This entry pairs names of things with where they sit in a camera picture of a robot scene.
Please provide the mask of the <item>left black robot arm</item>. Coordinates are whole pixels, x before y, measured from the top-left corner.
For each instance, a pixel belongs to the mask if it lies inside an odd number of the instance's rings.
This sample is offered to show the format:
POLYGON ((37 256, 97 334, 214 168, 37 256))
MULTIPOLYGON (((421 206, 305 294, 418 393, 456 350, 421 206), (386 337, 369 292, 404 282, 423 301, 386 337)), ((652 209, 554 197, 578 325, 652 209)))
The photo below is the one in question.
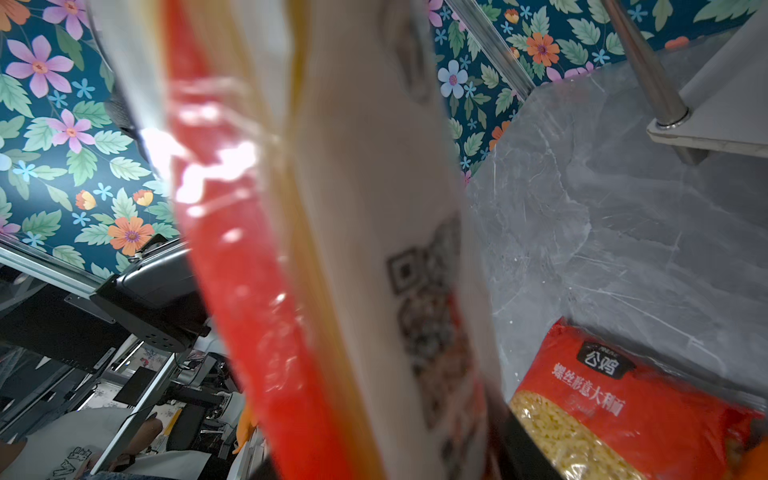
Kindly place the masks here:
POLYGON ((90 300, 140 340, 183 353, 211 332, 188 253, 181 239, 157 234, 90 300))

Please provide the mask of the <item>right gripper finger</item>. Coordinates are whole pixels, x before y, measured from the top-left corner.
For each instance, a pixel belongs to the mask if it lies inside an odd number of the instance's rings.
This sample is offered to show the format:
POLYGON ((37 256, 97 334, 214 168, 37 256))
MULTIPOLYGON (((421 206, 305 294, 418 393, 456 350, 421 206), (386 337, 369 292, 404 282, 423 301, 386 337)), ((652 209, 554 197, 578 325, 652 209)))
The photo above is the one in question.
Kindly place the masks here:
POLYGON ((488 420, 500 479, 561 479, 502 396, 488 396, 488 420))

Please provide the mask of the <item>red spaghetti package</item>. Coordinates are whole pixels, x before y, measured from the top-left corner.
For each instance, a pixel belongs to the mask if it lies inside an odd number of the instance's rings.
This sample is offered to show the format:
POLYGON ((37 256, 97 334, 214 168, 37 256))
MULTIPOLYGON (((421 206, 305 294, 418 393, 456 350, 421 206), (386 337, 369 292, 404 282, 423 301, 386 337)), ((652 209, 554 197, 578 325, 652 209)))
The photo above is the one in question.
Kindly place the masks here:
POLYGON ((93 1, 282 479, 496 479, 499 382, 415 1, 93 1))

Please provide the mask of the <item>red macaroni bag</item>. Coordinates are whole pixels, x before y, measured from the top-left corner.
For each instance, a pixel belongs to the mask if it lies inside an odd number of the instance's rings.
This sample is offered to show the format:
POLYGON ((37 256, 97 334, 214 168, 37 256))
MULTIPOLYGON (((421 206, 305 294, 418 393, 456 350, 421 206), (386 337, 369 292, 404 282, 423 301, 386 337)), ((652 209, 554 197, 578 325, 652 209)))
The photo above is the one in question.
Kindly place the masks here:
POLYGON ((558 320, 511 401, 565 479, 730 479, 761 411, 558 320))

